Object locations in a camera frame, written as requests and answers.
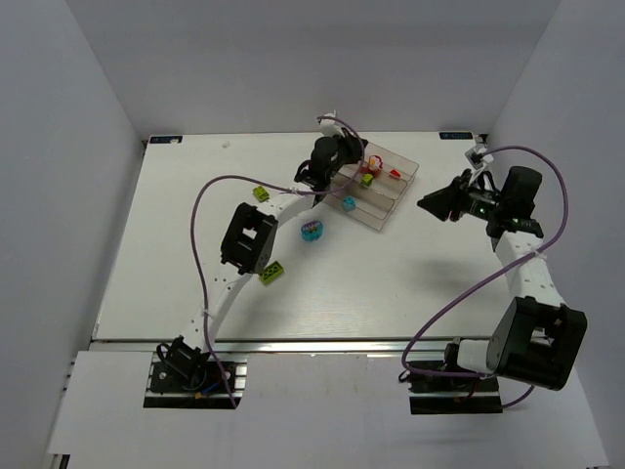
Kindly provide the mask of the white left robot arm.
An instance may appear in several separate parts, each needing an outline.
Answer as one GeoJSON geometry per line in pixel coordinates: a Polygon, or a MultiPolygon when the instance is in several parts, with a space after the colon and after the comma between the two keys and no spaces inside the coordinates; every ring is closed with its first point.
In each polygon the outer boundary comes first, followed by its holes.
{"type": "Polygon", "coordinates": [[[294,184],[284,188],[240,175],[223,175],[209,180],[199,191],[191,209],[189,238],[191,253],[202,291],[200,312],[182,332],[182,339],[193,350],[210,352],[234,300],[254,275],[267,266],[277,230],[316,207],[334,192],[331,183],[348,164],[365,162],[366,143],[355,129],[335,117],[335,124],[314,143],[311,157],[299,166],[294,184]],[[196,242],[196,218],[203,195],[215,184],[241,181],[274,189],[278,195],[258,204],[240,203],[230,220],[221,243],[220,264],[208,281],[204,275],[196,242]]]}

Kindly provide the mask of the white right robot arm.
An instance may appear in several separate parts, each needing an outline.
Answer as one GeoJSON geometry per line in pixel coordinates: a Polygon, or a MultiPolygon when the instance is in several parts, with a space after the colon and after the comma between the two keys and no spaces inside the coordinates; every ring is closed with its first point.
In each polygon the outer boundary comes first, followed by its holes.
{"type": "Polygon", "coordinates": [[[484,220],[511,295],[489,339],[457,337],[446,346],[442,370],[451,376],[495,375],[553,391],[567,382],[587,318],[566,305],[543,256],[544,234],[532,217],[541,183],[539,172],[514,166],[501,190],[488,190],[465,170],[417,203],[441,221],[484,220]]]}

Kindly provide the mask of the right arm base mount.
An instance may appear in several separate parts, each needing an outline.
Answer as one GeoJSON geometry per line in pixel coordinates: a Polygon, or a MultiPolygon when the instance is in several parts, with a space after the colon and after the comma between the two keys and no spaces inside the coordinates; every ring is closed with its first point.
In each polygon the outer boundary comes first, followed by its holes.
{"type": "Polygon", "coordinates": [[[496,378],[438,377],[404,370],[412,415],[497,414],[503,412],[496,378]]]}

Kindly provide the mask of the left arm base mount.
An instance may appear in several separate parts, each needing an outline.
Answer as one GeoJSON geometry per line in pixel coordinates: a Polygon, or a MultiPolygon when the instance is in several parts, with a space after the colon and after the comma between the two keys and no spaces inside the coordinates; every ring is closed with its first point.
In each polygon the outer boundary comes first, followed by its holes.
{"type": "Polygon", "coordinates": [[[217,363],[179,337],[157,345],[148,372],[143,407],[147,409],[226,409],[240,403],[239,362],[217,363]]]}

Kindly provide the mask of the lime green square lego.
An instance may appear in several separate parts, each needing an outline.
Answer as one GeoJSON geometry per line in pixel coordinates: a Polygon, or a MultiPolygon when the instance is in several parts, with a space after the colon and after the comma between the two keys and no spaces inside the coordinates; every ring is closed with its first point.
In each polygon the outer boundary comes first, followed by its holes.
{"type": "Polygon", "coordinates": [[[360,183],[364,186],[364,187],[370,187],[372,185],[374,181],[374,176],[371,174],[364,174],[361,177],[360,183]]]}

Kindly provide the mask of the small light blue lego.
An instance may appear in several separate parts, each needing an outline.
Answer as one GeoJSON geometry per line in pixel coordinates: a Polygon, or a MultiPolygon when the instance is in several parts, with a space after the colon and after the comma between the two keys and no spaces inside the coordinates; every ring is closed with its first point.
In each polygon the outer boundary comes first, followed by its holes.
{"type": "Polygon", "coordinates": [[[351,197],[345,197],[342,201],[343,209],[350,212],[355,209],[355,201],[351,197]]]}

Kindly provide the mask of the red rounded lego brick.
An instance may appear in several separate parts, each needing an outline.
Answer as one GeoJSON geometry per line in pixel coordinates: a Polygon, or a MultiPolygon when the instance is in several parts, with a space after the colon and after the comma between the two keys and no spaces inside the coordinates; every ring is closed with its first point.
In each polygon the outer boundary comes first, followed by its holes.
{"type": "Polygon", "coordinates": [[[378,177],[384,168],[384,160],[378,154],[372,154],[368,158],[368,172],[374,177],[378,177]]]}

